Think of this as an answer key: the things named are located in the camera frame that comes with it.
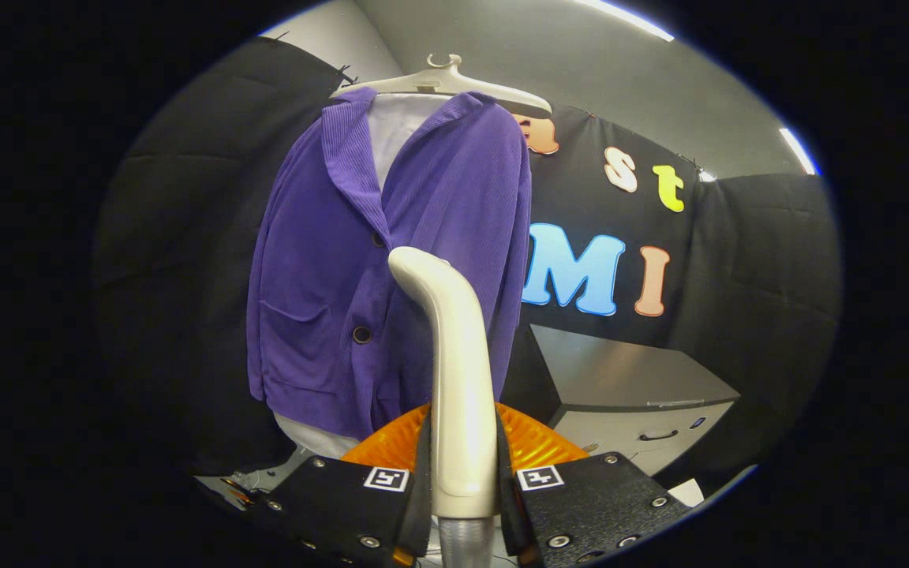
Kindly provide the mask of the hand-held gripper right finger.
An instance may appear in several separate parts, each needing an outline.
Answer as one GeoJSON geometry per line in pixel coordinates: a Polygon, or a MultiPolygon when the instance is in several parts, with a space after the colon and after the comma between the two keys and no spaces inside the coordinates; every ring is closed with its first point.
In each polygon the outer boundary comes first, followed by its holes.
{"type": "Polygon", "coordinates": [[[576,567],[638,545],[691,507],[621,453],[591,455],[496,405],[503,543],[523,567],[576,567]]]}

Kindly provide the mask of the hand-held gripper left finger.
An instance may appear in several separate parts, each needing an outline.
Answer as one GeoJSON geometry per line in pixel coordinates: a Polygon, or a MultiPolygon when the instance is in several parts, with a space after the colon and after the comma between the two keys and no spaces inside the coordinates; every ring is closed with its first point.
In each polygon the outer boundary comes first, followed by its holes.
{"type": "Polygon", "coordinates": [[[342,459],[314,455],[253,496],[253,521],[318,567],[411,567],[432,535],[428,405],[342,459]]]}

